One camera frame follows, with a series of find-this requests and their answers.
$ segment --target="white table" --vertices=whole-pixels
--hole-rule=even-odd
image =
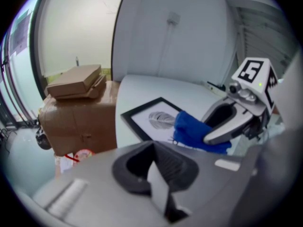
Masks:
[[[172,79],[127,75],[121,82],[116,104],[118,148],[141,142],[121,119],[121,114],[158,97],[165,98],[199,120],[220,99],[204,86]]]

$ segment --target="feather drawing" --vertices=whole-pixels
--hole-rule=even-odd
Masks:
[[[155,129],[170,129],[175,124],[175,118],[165,112],[152,112],[148,117],[151,125]]]

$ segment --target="blue cloth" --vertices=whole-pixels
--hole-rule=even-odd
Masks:
[[[187,146],[219,154],[227,154],[226,149],[232,146],[229,141],[214,146],[204,144],[203,138],[212,128],[185,111],[181,111],[177,115],[174,127],[174,140]]]

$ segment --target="picture frame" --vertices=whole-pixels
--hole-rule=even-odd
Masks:
[[[121,117],[142,141],[173,143],[174,120],[180,111],[182,109],[159,97],[121,114]]]

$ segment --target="black picture frame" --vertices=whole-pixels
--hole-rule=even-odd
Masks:
[[[128,126],[132,129],[132,131],[142,140],[142,141],[146,141],[146,140],[153,140],[151,139],[148,134],[146,134],[144,132],[144,130],[142,130],[140,128],[140,126],[138,124],[135,123],[135,121],[132,120],[132,116],[135,114],[140,113],[141,111],[148,109],[149,107],[152,107],[160,102],[164,102],[167,105],[171,106],[172,108],[176,109],[177,111],[182,111],[182,109],[180,109],[179,107],[175,106],[174,104],[172,104],[171,102],[167,101],[166,99],[164,99],[163,97],[158,97],[148,103],[145,103],[139,107],[136,107],[130,111],[127,111],[123,114],[121,114],[122,119],[128,124]]]

